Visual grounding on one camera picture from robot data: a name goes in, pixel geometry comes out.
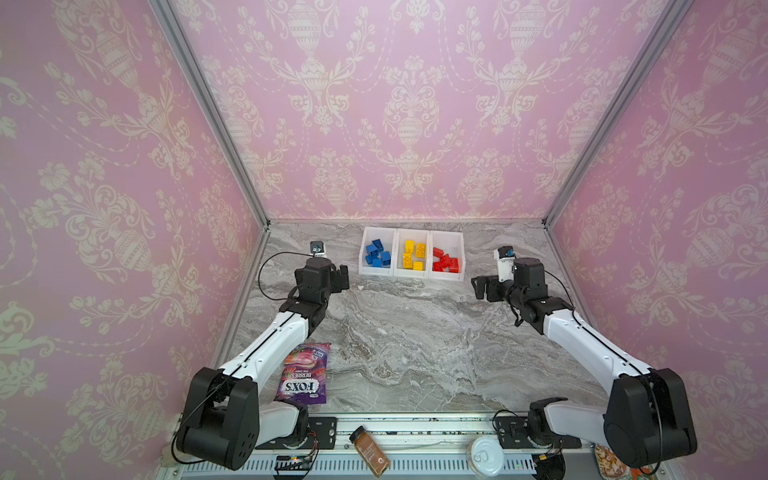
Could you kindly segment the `red square lego brick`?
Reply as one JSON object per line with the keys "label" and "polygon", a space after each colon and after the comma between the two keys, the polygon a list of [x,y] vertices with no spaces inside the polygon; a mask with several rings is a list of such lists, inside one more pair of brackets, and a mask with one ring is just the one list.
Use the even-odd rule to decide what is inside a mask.
{"label": "red square lego brick", "polygon": [[432,270],[435,272],[445,272],[446,270],[450,270],[452,266],[452,259],[446,255],[443,257],[440,257],[437,261],[435,261],[432,265]]}

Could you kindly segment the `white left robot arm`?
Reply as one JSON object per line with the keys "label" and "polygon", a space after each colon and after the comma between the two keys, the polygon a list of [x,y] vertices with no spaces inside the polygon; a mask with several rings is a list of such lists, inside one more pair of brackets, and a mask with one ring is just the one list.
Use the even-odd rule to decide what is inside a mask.
{"label": "white left robot arm", "polygon": [[350,288],[348,267],[311,257],[295,271],[296,285],[274,320],[240,354],[192,378],[171,455],[180,453],[230,470],[241,468],[253,450],[273,440],[302,444],[310,435],[305,406],[260,402],[260,384],[307,340],[325,318],[330,297]]}

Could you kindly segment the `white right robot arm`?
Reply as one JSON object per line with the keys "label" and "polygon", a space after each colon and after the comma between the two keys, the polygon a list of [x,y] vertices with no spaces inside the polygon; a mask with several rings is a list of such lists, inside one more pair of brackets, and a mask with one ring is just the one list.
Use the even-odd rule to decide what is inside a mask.
{"label": "white right robot arm", "polygon": [[624,464],[640,469],[694,454],[698,439],[684,381],[669,368],[656,369],[621,350],[592,328],[565,299],[546,287],[521,286],[495,276],[471,280],[477,299],[508,304],[516,325],[524,323],[556,343],[585,368],[608,394],[605,408],[565,397],[531,403],[528,437],[552,445],[562,437],[609,448]]}

